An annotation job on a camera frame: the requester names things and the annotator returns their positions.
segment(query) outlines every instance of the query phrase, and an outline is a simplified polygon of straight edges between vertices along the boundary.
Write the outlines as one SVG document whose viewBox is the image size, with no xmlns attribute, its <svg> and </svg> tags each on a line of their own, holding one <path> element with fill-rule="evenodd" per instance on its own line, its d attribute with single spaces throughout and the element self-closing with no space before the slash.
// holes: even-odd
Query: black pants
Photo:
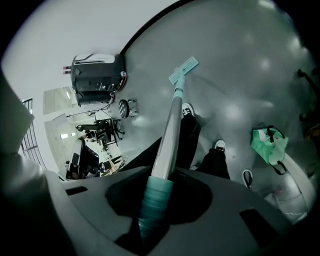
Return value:
<svg viewBox="0 0 320 256">
<path fill-rule="evenodd" d="M 190 168 L 196 153 L 200 130 L 201 127 L 193 115 L 188 114 L 181 120 L 179 147 L 175 166 L 184 169 Z M 161 138 L 131 162 L 126 164 L 120 172 L 142 166 L 153 166 L 160 142 Z M 209 153 L 203 158 L 197 171 L 230 179 L 225 154 L 222 151 L 213 148 L 210 149 Z"/>
</svg>

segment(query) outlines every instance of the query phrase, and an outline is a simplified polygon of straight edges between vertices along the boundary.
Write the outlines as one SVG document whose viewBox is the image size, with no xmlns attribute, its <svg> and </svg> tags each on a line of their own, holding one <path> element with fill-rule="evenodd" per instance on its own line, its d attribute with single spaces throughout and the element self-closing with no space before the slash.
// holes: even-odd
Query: white sneaker sole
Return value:
<svg viewBox="0 0 320 256">
<path fill-rule="evenodd" d="M 190 109 L 191 115 L 195 116 L 194 109 L 192 108 L 192 106 L 189 103 L 182 104 L 182 110 L 184 110 L 184 109 Z"/>
</svg>

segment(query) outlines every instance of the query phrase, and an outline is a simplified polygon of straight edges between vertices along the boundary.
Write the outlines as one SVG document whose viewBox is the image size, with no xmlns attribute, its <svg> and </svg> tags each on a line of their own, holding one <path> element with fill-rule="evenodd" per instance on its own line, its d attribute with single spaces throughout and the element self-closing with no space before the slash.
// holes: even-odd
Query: gray floor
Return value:
<svg viewBox="0 0 320 256">
<path fill-rule="evenodd" d="M 173 96 L 168 77 L 191 56 L 199 65 L 186 75 L 184 101 L 192 104 L 202 127 L 193 163 L 222 138 L 232 180 L 242 183 L 242 171 L 249 168 L 252 189 L 262 196 L 275 191 L 281 201 L 298 196 L 298 188 L 288 186 L 291 177 L 278 176 L 251 149 L 250 131 L 259 123 L 274 125 L 289 137 L 287 153 L 303 170 L 319 164 L 299 122 L 315 96 L 296 76 L 298 69 L 310 73 L 315 64 L 290 18 L 253 0 L 188 3 L 129 48 L 127 85 L 117 95 L 117 102 L 138 101 L 139 115 L 122 122 L 126 134 L 119 147 L 128 161 L 162 135 Z"/>
</svg>

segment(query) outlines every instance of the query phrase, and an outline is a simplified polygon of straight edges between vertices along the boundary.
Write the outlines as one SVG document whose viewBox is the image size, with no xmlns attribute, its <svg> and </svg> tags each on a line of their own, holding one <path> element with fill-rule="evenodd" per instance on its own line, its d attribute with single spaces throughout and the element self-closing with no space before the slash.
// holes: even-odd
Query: white wall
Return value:
<svg viewBox="0 0 320 256">
<path fill-rule="evenodd" d="M 1 60 L 8 83 L 22 100 L 33 98 L 38 147 L 58 172 L 46 136 L 44 91 L 71 86 L 61 68 L 77 54 L 119 53 L 149 19 L 176 0 L 47 0 L 26 20 Z"/>
</svg>

